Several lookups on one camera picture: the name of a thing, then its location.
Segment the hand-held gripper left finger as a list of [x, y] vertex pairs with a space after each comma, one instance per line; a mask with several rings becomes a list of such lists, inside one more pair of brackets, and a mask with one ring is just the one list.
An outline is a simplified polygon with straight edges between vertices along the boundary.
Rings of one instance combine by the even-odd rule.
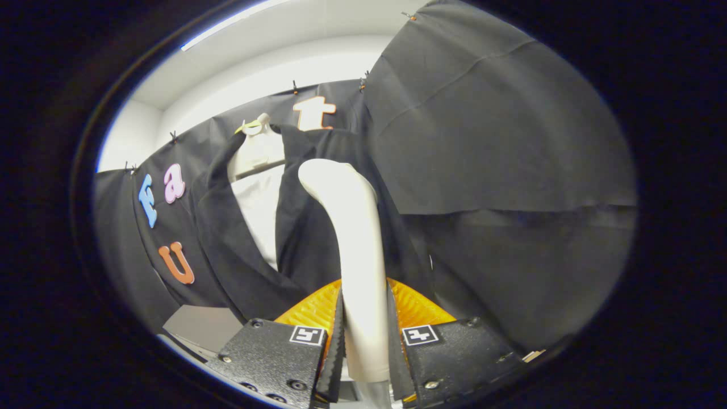
[[344, 355], [344, 303], [337, 280], [276, 319], [250, 319], [207, 366], [289, 406], [328, 408], [339, 399]]

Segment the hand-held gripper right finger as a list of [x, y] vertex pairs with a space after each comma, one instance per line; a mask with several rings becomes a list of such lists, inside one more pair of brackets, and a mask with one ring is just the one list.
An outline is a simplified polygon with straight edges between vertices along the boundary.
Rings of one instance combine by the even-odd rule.
[[444, 408], [488, 394], [524, 370], [524, 357], [481, 318], [456, 319], [387, 280], [390, 394], [405, 408]]

